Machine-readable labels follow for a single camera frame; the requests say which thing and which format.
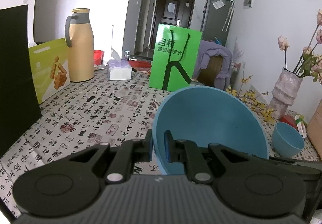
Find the ceramic vase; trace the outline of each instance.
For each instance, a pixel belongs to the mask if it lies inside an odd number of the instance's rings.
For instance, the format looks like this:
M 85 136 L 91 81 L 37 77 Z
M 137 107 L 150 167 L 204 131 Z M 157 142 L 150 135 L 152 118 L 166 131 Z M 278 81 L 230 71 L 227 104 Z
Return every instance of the ceramic vase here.
M 286 113 L 289 106 L 294 104 L 294 100 L 300 89 L 303 79 L 283 68 L 282 73 L 273 89 L 273 98 L 269 108 L 275 110 L 272 116 L 279 120 Z

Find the tissue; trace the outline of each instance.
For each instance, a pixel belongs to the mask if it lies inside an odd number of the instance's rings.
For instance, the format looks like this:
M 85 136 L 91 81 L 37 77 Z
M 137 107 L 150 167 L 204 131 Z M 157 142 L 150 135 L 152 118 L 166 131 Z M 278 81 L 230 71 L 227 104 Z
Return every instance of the tissue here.
M 122 60 L 119 54 L 112 49 L 111 57 L 115 60 L 108 61 L 108 76 L 110 80 L 130 80 L 132 67 L 127 60 Z

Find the purple jacket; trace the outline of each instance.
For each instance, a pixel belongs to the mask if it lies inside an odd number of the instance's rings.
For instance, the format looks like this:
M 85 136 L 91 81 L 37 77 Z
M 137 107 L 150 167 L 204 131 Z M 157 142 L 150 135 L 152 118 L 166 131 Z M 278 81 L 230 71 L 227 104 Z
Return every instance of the purple jacket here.
M 229 49 L 214 42 L 204 40 L 200 41 L 193 78 L 196 79 L 199 76 L 201 69 L 207 68 L 212 56 L 223 57 L 223 65 L 220 73 L 215 78 L 214 87 L 217 89 L 225 90 L 229 86 L 231 76 L 232 54 Z

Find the red bucket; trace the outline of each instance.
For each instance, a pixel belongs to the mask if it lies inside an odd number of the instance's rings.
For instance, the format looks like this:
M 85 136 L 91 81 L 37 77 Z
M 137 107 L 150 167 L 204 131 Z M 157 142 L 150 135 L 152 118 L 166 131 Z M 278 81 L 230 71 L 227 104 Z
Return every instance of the red bucket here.
M 151 70 L 151 64 L 147 61 L 133 61 L 129 60 L 128 63 L 131 65 L 132 68 L 136 69 L 137 71 L 145 71 L 148 72 Z
M 94 50 L 94 64 L 102 65 L 103 56 L 104 56 L 104 51 L 102 51 L 102 50 Z

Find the calligraphy print tablecloth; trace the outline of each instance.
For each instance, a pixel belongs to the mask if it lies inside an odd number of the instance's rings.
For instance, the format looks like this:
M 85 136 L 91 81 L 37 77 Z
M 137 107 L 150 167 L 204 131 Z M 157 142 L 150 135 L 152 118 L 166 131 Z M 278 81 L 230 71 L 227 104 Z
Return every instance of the calligraphy print tablecloth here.
M 27 170 L 76 153 L 100 142 L 119 146 L 144 138 L 155 113 L 169 92 L 149 88 L 149 76 L 132 73 L 130 81 L 109 81 L 107 70 L 84 83 L 72 83 L 41 104 L 40 120 L 0 159 L 0 197 L 17 217 L 12 185 Z M 260 118 L 271 144 L 274 124 Z M 272 156 L 278 156 L 269 146 Z M 318 161 L 309 140 L 297 159 Z M 160 174 L 153 154 L 150 163 L 137 163 L 136 174 Z

